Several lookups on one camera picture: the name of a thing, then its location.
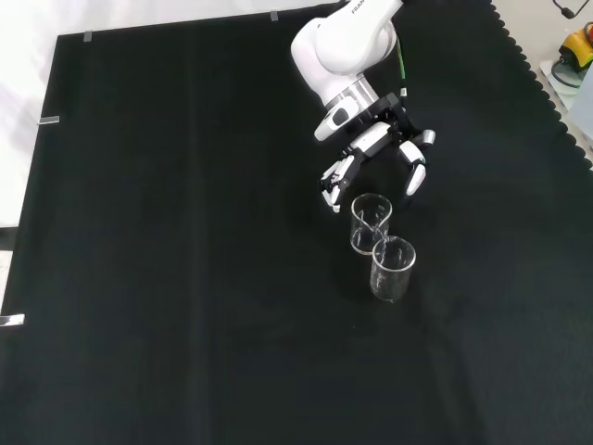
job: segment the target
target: clear glass cup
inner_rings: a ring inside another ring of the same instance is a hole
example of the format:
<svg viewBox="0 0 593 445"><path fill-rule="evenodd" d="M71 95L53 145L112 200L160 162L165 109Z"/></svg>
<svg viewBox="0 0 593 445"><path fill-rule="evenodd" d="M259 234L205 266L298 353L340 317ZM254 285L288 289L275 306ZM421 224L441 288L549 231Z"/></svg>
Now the clear glass cup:
<svg viewBox="0 0 593 445"><path fill-rule="evenodd" d="M399 236L388 236L372 250L371 291L385 301L397 301L408 290L416 250Z"/></svg>
<svg viewBox="0 0 593 445"><path fill-rule="evenodd" d="M393 208L386 197L366 193L352 201L350 244L361 255L372 255L377 241L387 236Z"/></svg>

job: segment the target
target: table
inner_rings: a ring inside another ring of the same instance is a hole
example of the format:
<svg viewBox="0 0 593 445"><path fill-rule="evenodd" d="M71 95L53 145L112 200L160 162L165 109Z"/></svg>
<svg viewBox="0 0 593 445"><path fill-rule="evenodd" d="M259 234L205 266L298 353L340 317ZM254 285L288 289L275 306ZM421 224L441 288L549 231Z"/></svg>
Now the table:
<svg viewBox="0 0 593 445"><path fill-rule="evenodd" d="M372 299L316 181L344 146L289 47L330 6L61 36L3 313L0 441L554 444L593 437L589 164L487 2L397 18L437 132ZM398 88L397 60L368 72ZM398 194L374 163L353 193Z"/></svg>

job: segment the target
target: black fabric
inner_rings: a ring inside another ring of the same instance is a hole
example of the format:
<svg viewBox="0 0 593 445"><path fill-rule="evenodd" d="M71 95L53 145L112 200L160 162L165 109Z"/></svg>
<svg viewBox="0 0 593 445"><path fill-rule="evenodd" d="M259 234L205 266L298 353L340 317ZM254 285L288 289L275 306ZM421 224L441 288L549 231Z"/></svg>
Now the black fabric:
<svg viewBox="0 0 593 445"><path fill-rule="evenodd" d="M13 250L18 227L0 227L0 250Z"/></svg>
<svg viewBox="0 0 593 445"><path fill-rule="evenodd" d="M593 185L490 4L396 19L437 133L369 291L317 181L347 139L290 56L332 6L61 36L0 332L0 443L585 444ZM397 91L397 58L369 70ZM386 153L351 195L397 197Z"/></svg>

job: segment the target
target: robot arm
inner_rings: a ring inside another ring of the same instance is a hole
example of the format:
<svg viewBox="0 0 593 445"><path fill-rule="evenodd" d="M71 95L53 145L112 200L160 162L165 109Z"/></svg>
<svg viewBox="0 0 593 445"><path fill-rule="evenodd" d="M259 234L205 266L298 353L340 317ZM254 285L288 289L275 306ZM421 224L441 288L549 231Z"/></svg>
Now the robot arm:
<svg viewBox="0 0 593 445"><path fill-rule="evenodd" d="M396 44L391 18L400 0L353 0L317 30L315 50L333 74L358 74L383 60Z"/></svg>
<svg viewBox="0 0 593 445"><path fill-rule="evenodd" d="M366 69L394 49L397 36L391 18L401 7L401 0L352 0L327 19L310 21L291 46L301 75L327 109L315 131L318 140L356 121L371 124L322 177L322 195L336 212L361 165L386 146L399 146L410 166L405 197L411 197L426 176L420 148L433 144L435 132L416 130L395 96L380 99L364 77Z"/></svg>

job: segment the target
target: white wall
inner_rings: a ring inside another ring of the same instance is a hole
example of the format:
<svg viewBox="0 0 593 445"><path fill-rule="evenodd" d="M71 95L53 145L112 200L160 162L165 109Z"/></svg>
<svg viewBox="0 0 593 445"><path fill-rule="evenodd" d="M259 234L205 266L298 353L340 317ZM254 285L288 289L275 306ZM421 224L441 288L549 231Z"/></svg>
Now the white wall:
<svg viewBox="0 0 593 445"><path fill-rule="evenodd" d="M335 0L17 0L0 14L0 226L17 225L56 37Z"/></svg>

